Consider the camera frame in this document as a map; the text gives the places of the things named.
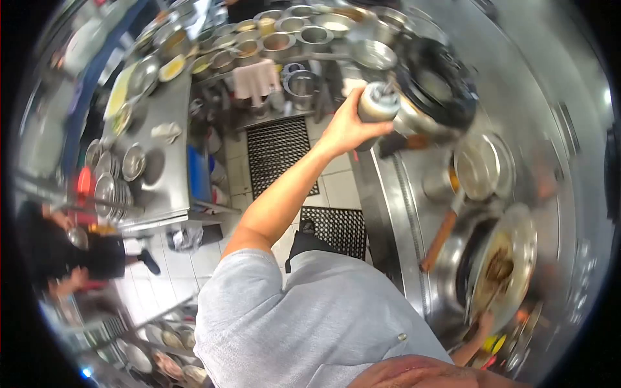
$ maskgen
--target black pants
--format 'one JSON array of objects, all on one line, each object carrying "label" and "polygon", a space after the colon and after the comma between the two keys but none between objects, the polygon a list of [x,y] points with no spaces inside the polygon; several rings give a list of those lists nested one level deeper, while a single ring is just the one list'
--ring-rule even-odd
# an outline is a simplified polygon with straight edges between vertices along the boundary
[{"label": "black pants", "polygon": [[336,249],[332,248],[328,243],[323,240],[319,240],[317,237],[302,233],[296,230],[296,236],[293,239],[293,245],[291,246],[291,251],[289,252],[289,258],[284,264],[284,272],[290,274],[291,273],[291,264],[290,261],[296,255],[299,255],[302,252],[307,251],[324,251],[330,253],[340,253]]}]

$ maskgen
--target wooden handle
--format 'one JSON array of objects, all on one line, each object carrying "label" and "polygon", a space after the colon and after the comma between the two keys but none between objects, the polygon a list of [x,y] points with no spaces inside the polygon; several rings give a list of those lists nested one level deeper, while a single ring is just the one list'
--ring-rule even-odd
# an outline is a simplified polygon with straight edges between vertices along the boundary
[{"label": "wooden handle", "polygon": [[420,269],[423,272],[429,272],[435,266],[435,262],[438,259],[438,254],[442,249],[442,246],[446,242],[448,236],[450,236],[453,231],[453,227],[455,226],[455,221],[457,220],[457,213],[455,213],[452,209],[451,211],[446,213],[444,216],[444,221],[442,221],[442,225],[440,225],[440,229],[438,233],[436,233],[433,238],[433,242],[427,251],[427,255],[425,259],[420,264]]},{"label": "wooden handle", "polygon": [[408,150],[424,150],[429,147],[429,136],[424,134],[408,135],[406,148]]}]

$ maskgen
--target stainless steel pot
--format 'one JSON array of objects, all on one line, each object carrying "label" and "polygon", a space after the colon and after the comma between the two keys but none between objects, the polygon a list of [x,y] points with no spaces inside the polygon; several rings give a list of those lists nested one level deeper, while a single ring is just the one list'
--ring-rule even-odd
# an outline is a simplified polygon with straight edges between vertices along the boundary
[{"label": "stainless steel pot", "polygon": [[265,58],[282,60],[297,55],[296,38],[286,32],[275,32],[262,38]]},{"label": "stainless steel pot", "polygon": [[223,37],[224,35],[234,33],[236,28],[237,24],[224,24],[215,29],[214,35],[217,37]]},{"label": "stainless steel pot", "polygon": [[[211,52],[208,54],[205,54],[203,56],[198,57],[194,62],[192,62],[192,66],[190,67],[191,71],[192,71],[192,76],[196,77],[200,80],[204,80],[209,78],[209,76],[213,73],[212,69],[211,69],[211,62],[213,60],[213,57],[218,54],[217,52]],[[198,69],[199,67],[201,67],[202,65],[207,65],[207,68],[205,70],[202,71],[196,71],[196,69]]]},{"label": "stainless steel pot", "polygon": [[166,39],[175,31],[183,30],[183,24],[180,21],[174,20],[162,25],[153,36],[153,45],[158,48],[164,44]]},{"label": "stainless steel pot", "polygon": [[276,22],[276,31],[295,34],[311,22],[305,17],[284,17]]},{"label": "stainless steel pot", "polygon": [[311,19],[313,16],[318,14],[318,10],[315,7],[311,6],[293,6],[289,7],[284,11],[285,17],[303,17],[305,19]]},{"label": "stainless steel pot", "polygon": [[211,66],[216,73],[228,73],[235,68],[235,58],[228,51],[221,51],[214,55],[211,60]]},{"label": "stainless steel pot", "polygon": [[256,29],[256,22],[252,19],[241,21],[237,23],[235,27],[235,31],[238,33],[248,32],[254,29]]},{"label": "stainless steel pot", "polygon": [[388,47],[392,47],[397,38],[401,34],[401,30],[392,24],[388,24],[381,20],[376,20],[373,26],[373,39],[381,42]]},{"label": "stainless steel pot", "polygon": [[246,32],[240,32],[235,35],[235,41],[239,44],[242,42],[246,42],[247,40],[259,40],[261,39],[261,32],[258,30],[251,30]]},{"label": "stainless steel pot", "polygon": [[188,33],[185,30],[177,30],[162,43],[159,57],[164,62],[169,62],[178,55],[187,55],[190,50],[192,50],[192,43],[188,38]]},{"label": "stainless steel pot", "polygon": [[257,63],[261,60],[260,53],[263,49],[263,44],[257,40],[247,40],[235,46],[236,52],[233,52],[233,57],[237,62],[237,66],[248,66]]},{"label": "stainless steel pot", "polygon": [[407,16],[388,7],[373,7],[371,11],[375,12],[378,19],[384,23],[395,26],[398,30],[403,30],[403,26],[407,21]]},{"label": "stainless steel pot", "polygon": [[284,91],[300,111],[311,111],[313,96],[317,89],[317,75],[308,70],[297,70],[287,75],[283,81]]},{"label": "stainless steel pot", "polygon": [[223,35],[215,40],[213,48],[232,47],[237,43],[235,34]]},{"label": "stainless steel pot", "polygon": [[323,27],[308,25],[296,32],[296,39],[301,43],[303,53],[323,53],[328,50],[334,34]]},{"label": "stainless steel pot", "polygon": [[214,47],[214,43],[215,41],[218,39],[217,36],[212,35],[209,38],[206,38],[204,40],[200,40],[198,42],[198,47],[200,50],[202,51],[208,51],[211,50]]},{"label": "stainless steel pot", "polygon": [[282,18],[282,16],[283,16],[283,12],[280,11],[279,9],[270,9],[269,11],[259,12],[258,14],[256,14],[254,18],[252,18],[252,20],[258,23],[258,21],[264,17],[270,17],[274,20],[278,20]]},{"label": "stainless steel pot", "polygon": [[319,15],[315,17],[314,23],[331,31],[335,38],[343,38],[356,25],[353,19],[339,14]]}]

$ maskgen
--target hand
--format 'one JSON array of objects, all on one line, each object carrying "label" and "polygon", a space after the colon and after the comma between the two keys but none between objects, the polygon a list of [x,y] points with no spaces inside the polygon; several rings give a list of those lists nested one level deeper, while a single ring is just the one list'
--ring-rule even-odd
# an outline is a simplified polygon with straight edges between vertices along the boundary
[{"label": "hand", "polygon": [[69,230],[74,227],[73,221],[63,212],[54,212],[50,214],[50,219],[63,230]]},{"label": "hand", "polygon": [[485,339],[489,336],[494,326],[494,314],[486,311],[481,314],[478,320],[479,328],[476,331],[476,336]]},{"label": "hand", "polygon": [[88,269],[87,268],[75,267],[71,271],[71,277],[69,278],[69,282],[71,283],[72,287],[74,287],[75,289],[81,289],[82,287],[86,285],[87,281],[88,281]]},{"label": "hand", "polygon": [[317,142],[317,147],[327,152],[332,158],[353,150],[367,139],[387,135],[392,131],[391,121],[375,124],[363,124],[360,121],[358,101],[364,90],[364,88],[355,88],[351,91]]}]

